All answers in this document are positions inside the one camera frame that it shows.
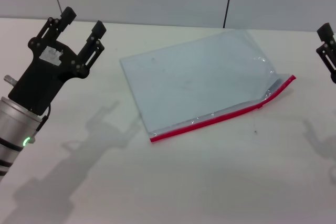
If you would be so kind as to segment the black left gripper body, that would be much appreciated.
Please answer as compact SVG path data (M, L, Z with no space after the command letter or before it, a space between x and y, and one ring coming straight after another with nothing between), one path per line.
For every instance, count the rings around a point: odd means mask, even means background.
M60 65L52 64L40 59L47 47L56 49L61 53ZM8 97L28 111L42 115L65 82L72 78L84 79L88 76L88 69L78 69L88 60L90 44L86 43L80 53L74 53L65 44L54 41L41 43L34 47L33 60L21 78L17 81Z

